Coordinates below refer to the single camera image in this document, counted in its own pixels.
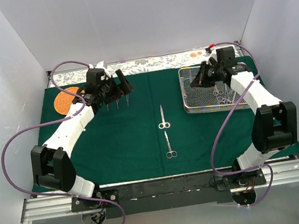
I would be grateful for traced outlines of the steel surgical scissors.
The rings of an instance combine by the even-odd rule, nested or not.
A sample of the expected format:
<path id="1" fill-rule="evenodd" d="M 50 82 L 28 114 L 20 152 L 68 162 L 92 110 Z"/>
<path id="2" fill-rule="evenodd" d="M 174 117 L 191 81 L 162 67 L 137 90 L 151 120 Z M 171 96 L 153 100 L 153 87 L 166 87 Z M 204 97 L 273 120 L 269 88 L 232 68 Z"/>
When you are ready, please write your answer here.
<path id="1" fill-rule="evenodd" d="M 164 132 L 164 137 L 165 137 L 165 140 L 166 140 L 167 146 L 168 146 L 168 152 L 166 153 L 166 157 L 168 159 L 177 157 L 178 153 L 175 150 L 172 149 L 170 141 L 169 141 L 169 137 L 168 137 L 168 134 L 167 134 L 166 131 Z"/>
<path id="2" fill-rule="evenodd" d="M 163 111 L 162 105 L 160 105 L 159 109 L 160 109 L 160 114 L 161 114 L 161 122 L 160 122 L 158 128 L 159 129 L 168 129 L 168 128 L 170 128 L 171 124 L 169 122 L 165 121 L 164 111 Z"/>

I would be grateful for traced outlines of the green surgical cloth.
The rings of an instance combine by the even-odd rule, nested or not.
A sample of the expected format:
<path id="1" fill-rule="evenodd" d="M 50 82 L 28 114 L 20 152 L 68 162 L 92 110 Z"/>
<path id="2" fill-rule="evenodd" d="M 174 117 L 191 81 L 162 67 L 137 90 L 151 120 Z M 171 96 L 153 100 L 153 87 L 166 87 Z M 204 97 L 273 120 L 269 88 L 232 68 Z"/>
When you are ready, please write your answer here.
<path id="1" fill-rule="evenodd" d="M 134 90 L 99 109 L 76 142 L 76 173 L 100 185 L 230 166 L 251 144 L 251 109 L 189 114 L 183 108 L 177 69 L 127 76 Z M 159 129 L 160 105 L 168 129 Z M 168 159 L 167 132 L 178 153 Z"/>

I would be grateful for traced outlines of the round woven bamboo tray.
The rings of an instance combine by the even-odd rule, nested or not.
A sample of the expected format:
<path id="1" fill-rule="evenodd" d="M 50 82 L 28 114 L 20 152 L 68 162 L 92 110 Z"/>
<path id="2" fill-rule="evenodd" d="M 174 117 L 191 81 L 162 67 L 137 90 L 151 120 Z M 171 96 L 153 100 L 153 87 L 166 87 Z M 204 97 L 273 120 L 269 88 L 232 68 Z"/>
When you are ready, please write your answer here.
<path id="1" fill-rule="evenodd" d="M 67 115 L 73 100 L 73 95 L 69 95 L 66 92 L 59 92 L 53 104 L 55 111 L 61 115 Z"/>

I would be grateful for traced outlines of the metal mesh instrument tray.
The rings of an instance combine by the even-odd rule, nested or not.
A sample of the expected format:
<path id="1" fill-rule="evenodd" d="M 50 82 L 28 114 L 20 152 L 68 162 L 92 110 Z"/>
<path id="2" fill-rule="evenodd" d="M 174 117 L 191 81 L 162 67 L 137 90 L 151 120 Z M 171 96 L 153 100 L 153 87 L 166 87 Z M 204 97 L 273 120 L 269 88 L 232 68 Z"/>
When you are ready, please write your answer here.
<path id="1" fill-rule="evenodd" d="M 192 66 L 182 67 L 178 71 L 184 110 L 189 114 L 215 113 L 231 110 L 234 104 L 219 104 L 216 98 L 212 95 L 214 86 L 216 84 L 224 84 L 223 82 L 216 82 L 213 87 L 209 88 L 190 87 L 190 84 L 196 77 L 199 69 L 199 66 Z"/>

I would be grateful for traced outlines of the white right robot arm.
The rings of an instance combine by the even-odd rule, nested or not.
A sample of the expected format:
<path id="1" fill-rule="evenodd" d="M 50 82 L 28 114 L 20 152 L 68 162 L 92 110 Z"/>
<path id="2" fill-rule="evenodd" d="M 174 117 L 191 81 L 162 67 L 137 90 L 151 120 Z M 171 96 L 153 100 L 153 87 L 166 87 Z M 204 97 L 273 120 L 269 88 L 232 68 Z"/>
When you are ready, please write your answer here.
<path id="1" fill-rule="evenodd" d="M 238 186 L 246 186 L 258 176 L 267 159 L 297 142 L 297 108 L 272 95 L 259 80 L 259 75 L 238 63 L 233 44 L 206 48 L 209 59 L 202 62 L 190 86 L 209 88 L 223 82 L 244 100 L 254 114 L 252 143 L 236 158 L 230 172 L 219 175 Z"/>

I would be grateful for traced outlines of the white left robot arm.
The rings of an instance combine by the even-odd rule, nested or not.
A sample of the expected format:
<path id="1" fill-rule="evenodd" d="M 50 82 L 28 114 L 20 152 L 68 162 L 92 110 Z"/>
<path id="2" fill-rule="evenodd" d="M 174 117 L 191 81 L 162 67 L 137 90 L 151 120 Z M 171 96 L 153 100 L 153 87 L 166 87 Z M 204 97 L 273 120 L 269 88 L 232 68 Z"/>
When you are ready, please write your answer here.
<path id="1" fill-rule="evenodd" d="M 102 203 L 94 182 L 80 177 L 71 162 L 72 150 L 87 125 L 99 109 L 133 91 L 133 86 L 121 70 L 116 70 L 119 82 L 107 74 L 104 67 L 90 68 L 86 83 L 73 94 L 68 114 L 54 134 L 42 146 L 31 150 L 34 183 L 47 189 L 82 196 L 83 203 L 96 209 Z"/>

